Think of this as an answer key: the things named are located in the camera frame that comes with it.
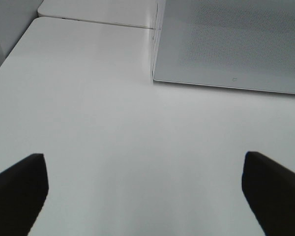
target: table surface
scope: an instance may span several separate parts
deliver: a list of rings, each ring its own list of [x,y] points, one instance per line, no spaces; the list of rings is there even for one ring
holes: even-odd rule
[[[40,16],[153,28],[156,0],[44,0]]]
[[[153,83],[149,29],[36,19],[0,68],[0,172],[44,153],[30,236],[262,236],[256,150],[295,171],[295,96]]]

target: perforated panel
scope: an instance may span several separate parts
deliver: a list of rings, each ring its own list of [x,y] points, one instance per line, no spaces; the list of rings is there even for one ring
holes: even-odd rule
[[[167,0],[155,80],[295,93],[295,0]]]

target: white wall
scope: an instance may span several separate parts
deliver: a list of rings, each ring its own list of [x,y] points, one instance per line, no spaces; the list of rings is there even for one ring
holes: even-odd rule
[[[30,23],[43,0],[0,0],[0,66]]]

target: white desk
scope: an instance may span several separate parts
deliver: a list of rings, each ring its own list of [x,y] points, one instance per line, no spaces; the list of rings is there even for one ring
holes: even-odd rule
[[[44,0],[39,16],[153,28],[156,0]]]
[[[263,236],[257,150],[295,171],[295,96],[153,84],[150,30],[39,18],[0,68],[0,171],[45,154],[30,236]]]

